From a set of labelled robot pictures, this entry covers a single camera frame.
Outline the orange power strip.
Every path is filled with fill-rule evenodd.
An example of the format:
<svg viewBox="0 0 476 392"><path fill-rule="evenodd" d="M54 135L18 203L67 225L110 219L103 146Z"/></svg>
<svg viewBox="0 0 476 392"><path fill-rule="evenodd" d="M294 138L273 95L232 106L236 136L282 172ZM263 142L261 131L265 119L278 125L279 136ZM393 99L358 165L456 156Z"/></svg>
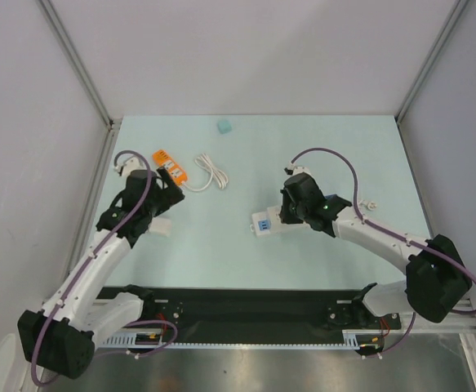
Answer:
<svg viewBox="0 0 476 392"><path fill-rule="evenodd" d="M188 181L186 171L164 149L155 151L152 159L158 167L163 167L177 185L183 185Z"/></svg>

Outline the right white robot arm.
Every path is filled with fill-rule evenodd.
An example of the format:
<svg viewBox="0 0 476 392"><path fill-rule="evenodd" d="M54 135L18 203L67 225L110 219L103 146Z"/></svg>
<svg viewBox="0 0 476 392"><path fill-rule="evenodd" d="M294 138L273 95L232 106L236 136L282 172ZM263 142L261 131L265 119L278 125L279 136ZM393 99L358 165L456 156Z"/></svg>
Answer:
<svg viewBox="0 0 476 392"><path fill-rule="evenodd" d="M281 190L282 224L306 224L314 231L356 244L404 275L394 283L371 283L358 293L353 317L359 326L373 327L382 316L403 311L441 323L472 287L449 238L441 234L431 239L396 234L360 218L348 200L324 195L304 168L290 169L287 174Z"/></svg>

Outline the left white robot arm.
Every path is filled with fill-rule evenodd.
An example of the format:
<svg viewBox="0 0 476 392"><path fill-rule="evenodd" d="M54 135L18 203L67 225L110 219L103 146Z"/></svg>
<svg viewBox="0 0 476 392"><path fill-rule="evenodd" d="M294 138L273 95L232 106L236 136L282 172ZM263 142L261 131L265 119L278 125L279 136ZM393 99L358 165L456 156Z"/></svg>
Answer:
<svg viewBox="0 0 476 392"><path fill-rule="evenodd" d="M153 219L184 197L164 167L130 172L66 280L39 311L26 310L18 320L24 357L33 371L42 367L76 379L100 345L118 330L133 322L145 327L156 319L153 292L135 285L124 287L98 310L92 306L114 269L148 233Z"/></svg>

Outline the white colourful power strip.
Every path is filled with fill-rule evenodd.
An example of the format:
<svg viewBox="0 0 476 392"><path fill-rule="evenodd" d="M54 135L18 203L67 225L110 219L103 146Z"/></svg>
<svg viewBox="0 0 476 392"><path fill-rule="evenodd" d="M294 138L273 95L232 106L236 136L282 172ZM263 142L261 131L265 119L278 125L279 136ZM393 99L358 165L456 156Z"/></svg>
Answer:
<svg viewBox="0 0 476 392"><path fill-rule="evenodd" d="M257 212L251 215L251 232L256 237L264 237L273 234L287 233L296 229L305 229L307 224L286 224L281 222L281 207L268 207L264 212Z"/></svg>

